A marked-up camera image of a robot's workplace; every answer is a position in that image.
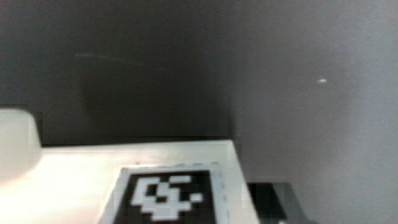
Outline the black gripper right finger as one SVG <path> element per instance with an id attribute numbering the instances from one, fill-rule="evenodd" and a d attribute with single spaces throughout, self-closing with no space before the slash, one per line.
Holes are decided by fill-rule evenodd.
<path id="1" fill-rule="evenodd" d="M 249 183 L 250 198 L 259 224 L 314 224 L 300 206 L 288 183 Z"/>

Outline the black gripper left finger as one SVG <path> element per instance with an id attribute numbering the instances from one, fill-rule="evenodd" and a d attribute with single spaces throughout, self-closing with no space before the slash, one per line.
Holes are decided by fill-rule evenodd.
<path id="1" fill-rule="evenodd" d="M 18 179 L 41 160 L 35 119 L 20 109 L 0 109 L 0 186 Z"/>

